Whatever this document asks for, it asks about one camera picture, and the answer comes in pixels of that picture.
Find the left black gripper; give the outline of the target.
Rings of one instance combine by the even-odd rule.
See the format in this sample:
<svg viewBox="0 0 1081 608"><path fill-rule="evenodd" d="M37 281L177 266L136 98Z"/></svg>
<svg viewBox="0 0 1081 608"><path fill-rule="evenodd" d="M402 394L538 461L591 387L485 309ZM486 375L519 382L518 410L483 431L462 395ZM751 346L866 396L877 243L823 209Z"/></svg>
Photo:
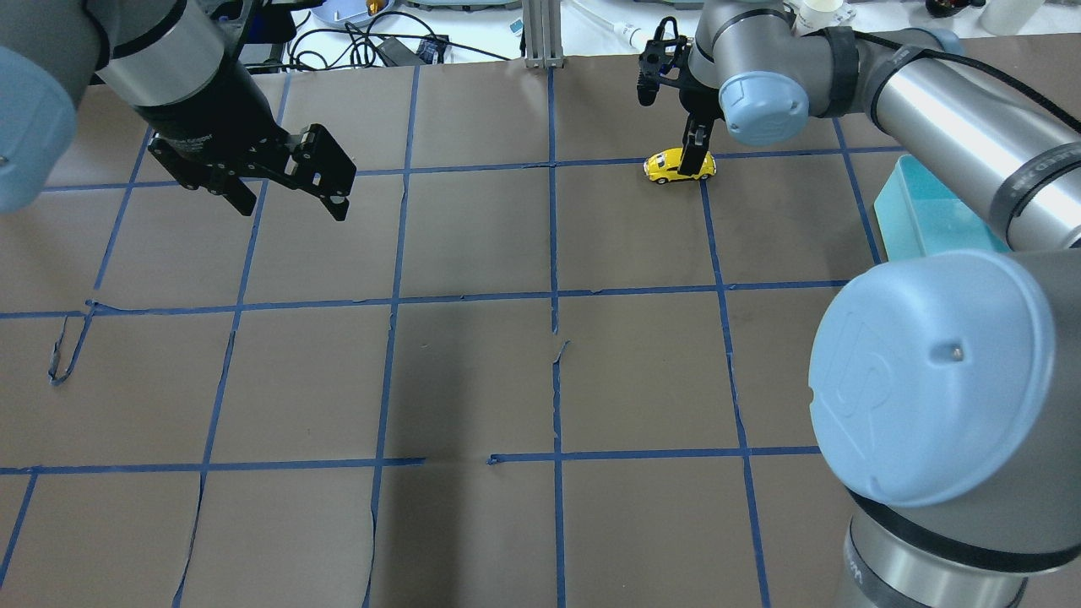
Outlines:
<svg viewBox="0 0 1081 608"><path fill-rule="evenodd" d="M251 219L258 197L241 179L270 179L318 198L336 222L347 219L353 160L325 125L310 124L291 138L237 60L221 62L186 100L135 111L155 132L148 154L185 188L205 187ZM289 159L294 166L286 170Z"/></svg>

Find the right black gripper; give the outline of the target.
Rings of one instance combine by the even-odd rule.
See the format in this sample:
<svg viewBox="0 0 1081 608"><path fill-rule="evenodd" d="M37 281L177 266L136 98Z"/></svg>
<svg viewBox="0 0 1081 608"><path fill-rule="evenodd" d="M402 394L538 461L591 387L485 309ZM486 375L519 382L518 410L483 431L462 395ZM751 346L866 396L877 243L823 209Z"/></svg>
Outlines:
<svg viewBox="0 0 1081 608"><path fill-rule="evenodd" d="M679 35L678 19L660 19L638 55L638 103L652 106L660 85L671 85L678 90L680 104L690 115L681 138L681 176L699 173L709 155L713 121L695 115L719 114L718 90L703 84L691 69L692 54L697 49L686 35Z"/></svg>

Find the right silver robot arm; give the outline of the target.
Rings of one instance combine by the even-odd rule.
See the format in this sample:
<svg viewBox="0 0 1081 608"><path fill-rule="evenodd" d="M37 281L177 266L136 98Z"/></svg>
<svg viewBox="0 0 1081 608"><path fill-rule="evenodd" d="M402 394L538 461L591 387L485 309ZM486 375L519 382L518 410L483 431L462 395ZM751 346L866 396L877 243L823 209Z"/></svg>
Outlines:
<svg viewBox="0 0 1081 608"><path fill-rule="evenodd" d="M660 19L638 103L672 85L683 176L713 124L746 146L862 113L1003 243L881 227L889 259L823 314L808 408L850 519L838 607L1019 607L1078 559L1078 121L955 34L798 35L784 1L707 1Z"/></svg>

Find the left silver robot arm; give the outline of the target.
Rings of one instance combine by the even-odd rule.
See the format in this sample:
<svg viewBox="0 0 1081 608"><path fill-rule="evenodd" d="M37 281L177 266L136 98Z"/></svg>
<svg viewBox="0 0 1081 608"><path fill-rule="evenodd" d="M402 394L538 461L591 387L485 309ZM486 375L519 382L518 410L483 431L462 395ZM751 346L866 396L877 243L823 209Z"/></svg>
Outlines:
<svg viewBox="0 0 1081 608"><path fill-rule="evenodd" d="M152 128L177 183L253 213L246 179L309 193L346 219L356 166L324 125L290 134L197 1L4 1L1 207L31 204L74 142L93 78Z"/></svg>

